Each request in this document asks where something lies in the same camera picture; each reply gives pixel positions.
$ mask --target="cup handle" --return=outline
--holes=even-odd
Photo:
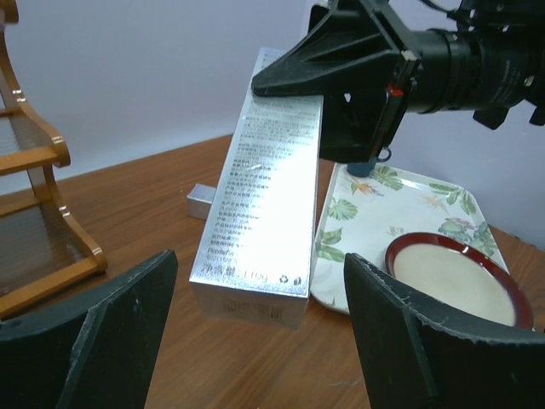
[[[384,147],[383,151],[388,152],[388,155],[385,158],[376,158],[376,162],[381,164],[382,162],[387,162],[392,157],[392,150],[389,147]]]

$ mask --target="mug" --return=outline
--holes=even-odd
[[[389,147],[383,148],[384,151],[387,152],[387,156],[385,158],[378,158],[374,157],[371,158],[369,162],[361,162],[356,164],[348,164],[347,165],[347,172],[355,177],[368,177],[370,173],[375,168],[376,164],[381,164],[383,162],[387,162],[392,157],[392,151]]]

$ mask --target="robotic arm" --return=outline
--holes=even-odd
[[[258,96],[323,95],[320,158],[367,162],[406,112],[474,111],[495,130],[522,100],[545,124],[545,2],[462,0],[457,31],[411,31],[388,0],[315,5],[309,32],[254,76]]]

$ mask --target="red rim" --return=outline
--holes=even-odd
[[[395,257],[405,247],[416,244],[440,245],[448,249],[458,251],[474,262],[480,264],[488,271],[505,289],[515,309],[516,320],[514,326],[531,330],[534,326],[534,314],[531,310],[530,302],[515,280],[500,266],[493,262],[489,257],[473,247],[462,244],[449,237],[436,233],[408,233],[397,237],[386,250],[386,270],[387,273],[395,277],[393,273],[393,261]]]

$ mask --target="wooden frame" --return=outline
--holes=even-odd
[[[0,0],[0,9],[3,11],[3,16],[0,16],[0,19],[3,17],[3,21],[0,21],[0,94],[5,105],[0,110],[0,120],[9,120],[18,146],[17,152],[0,156],[0,176],[25,171],[32,186],[32,194],[26,199],[0,201],[0,256],[4,252],[2,259],[8,260],[7,264],[3,261],[0,265],[0,276],[5,277],[11,271],[24,268],[21,266],[26,261],[21,262],[21,257],[17,256],[11,257],[17,266],[9,265],[12,251],[20,251],[9,248],[10,243],[17,243],[13,239],[15,234],[19,235],[19,239],[22,237],[23,241],[28,239],[29,243],[34,244],[34,248],[29,245],[29,248],[24,249],[29,255],[39,247],[45,249],[44,260],[49,258],[57,261],[56,264],[50,262],[49,267],[62,264],[61,268],[53,271],[34,265],[29,267],[33,269],[30,277],[36,276],[32,282],[16,285],[11,291],[2,288],[0,318],[4,318],[90,274],[106,271],[107,261],[102,249],[77,223],[57,187],[53,166],[70,164],[70,154],[64,138],[53,125],[34,111],[9,61],[4,28],[5,24],[16,24],[19,21],[15,0]],[[27,213],[33,214],[34,225],[24,222]],[[20,228],[17,224],[19,220],[23,221]],[[54,227],[54,234],[49,226]],[[37,240],[48,243],[36,246]],[[40,256],[37,255],[34,259],[39,261]]]

